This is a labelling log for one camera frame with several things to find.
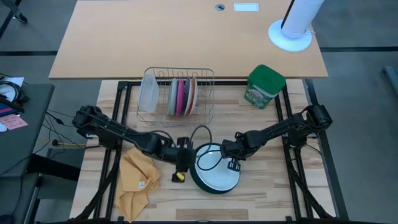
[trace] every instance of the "pink plate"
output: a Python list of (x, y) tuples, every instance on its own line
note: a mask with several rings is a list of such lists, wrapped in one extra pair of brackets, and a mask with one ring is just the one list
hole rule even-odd
[(184, 80), (178, 80), (178, 89), (177, 89), (177, 105), (175, 108), (175, 114), (181, 115), (182, 114), (182, 107), (184, 103)]

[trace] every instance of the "white plate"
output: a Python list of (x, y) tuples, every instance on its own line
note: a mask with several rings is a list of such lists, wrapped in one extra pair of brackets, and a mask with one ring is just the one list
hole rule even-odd
[(195, 110), (195, 107), (197, 106), (197, 101), (198, 101), (198, 80), (196, 78), (193, 78), (194, 80), (194, 85), (195, 85), (195, 92), (193, 93), (193, 103), (192, 103), (192, 109), (191, 113), (192, 114)]
[[(208, 149), (208, 145), (204, 145), (197, 152), (198, 156), (205, 153)], [(219, 150), (220, 146), (212, 144), (209, 150)], [(208, 154), (201, 157), (199, 160), (199, 165), (202, 169), (208, 169), (214, 166), (221, 157), (220, 151), (209, 152)], [(195, 161), (195, 170), (200, 178), (200, 180), (206, 184), (208, 187), (219, 190), (226, 191), (233, 189), (239, 182), (240, 172), (236, 172), (227, 168), (228, 162), (231, 158), (222, 159), (221, 162), (212, 170), (203, 171), (199, 169), (197, 162)]]
[(169, 115), (175, 115), (175, 103), (177, 102), (177, 79), (173, 78), (172, 81), (172, 91), (170, 94), (169, 100)]

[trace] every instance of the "white cylinder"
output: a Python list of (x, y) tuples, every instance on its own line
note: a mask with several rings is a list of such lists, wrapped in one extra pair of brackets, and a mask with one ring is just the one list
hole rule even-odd
[(293, 4), (285, 16), (282, 33), (286, 38), (301, 38), (321, 8), (324, 0), (292, 0)]

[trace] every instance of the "white lamp base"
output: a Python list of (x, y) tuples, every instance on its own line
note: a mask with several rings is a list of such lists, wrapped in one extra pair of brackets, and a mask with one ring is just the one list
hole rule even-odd
[(299, 52), (307, 49), (311, 45), (312, 34), (307, 29), (304, 35), (299, 39), (288, 39), (280, 28), (282, 19), (275, 21), (268, 29), (269, 40), (278, 48), (288, 52)]

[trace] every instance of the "green container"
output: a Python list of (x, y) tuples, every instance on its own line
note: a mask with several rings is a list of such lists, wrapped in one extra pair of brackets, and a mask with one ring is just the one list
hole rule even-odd
[(259, 65), (249, 75), (244, 98), (264, 109), (284, 86), (285, 77), (265, 65)]

